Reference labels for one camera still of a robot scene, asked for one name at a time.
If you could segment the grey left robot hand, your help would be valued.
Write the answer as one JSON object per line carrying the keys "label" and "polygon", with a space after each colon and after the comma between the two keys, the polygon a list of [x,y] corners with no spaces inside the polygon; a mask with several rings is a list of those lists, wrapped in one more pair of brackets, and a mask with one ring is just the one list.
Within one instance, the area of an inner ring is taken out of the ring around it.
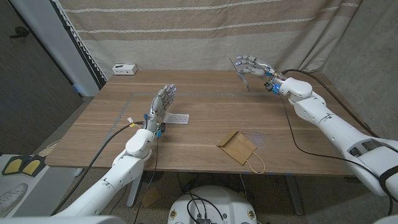
{"label": "grey left robot hand", "polygon": [[157,134],[159,126],[164,122],[165,114],[175,99],[174,84],[166,84],[161,88],[150,104],[143,128]]}

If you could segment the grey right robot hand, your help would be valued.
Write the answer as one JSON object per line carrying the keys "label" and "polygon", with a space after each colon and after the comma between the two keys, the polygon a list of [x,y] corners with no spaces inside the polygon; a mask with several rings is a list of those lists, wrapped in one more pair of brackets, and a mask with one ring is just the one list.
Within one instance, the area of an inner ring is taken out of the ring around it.
{"label": "grey right robot hand", "polygon": [[252,74],[260,79],[268,78],[265,82],[265,88],[267,91],[272,91],[276,94],[279,93],[281,84],[285,78],[282,77],[281,73],[278,73],[274,67],[264,60],[250,55],[239,55],[236,57],[237,61],[233,63],[236,73],[242,81],[245,89],[250,92],[250,87],[247,79],[244,77],[245,74]]}

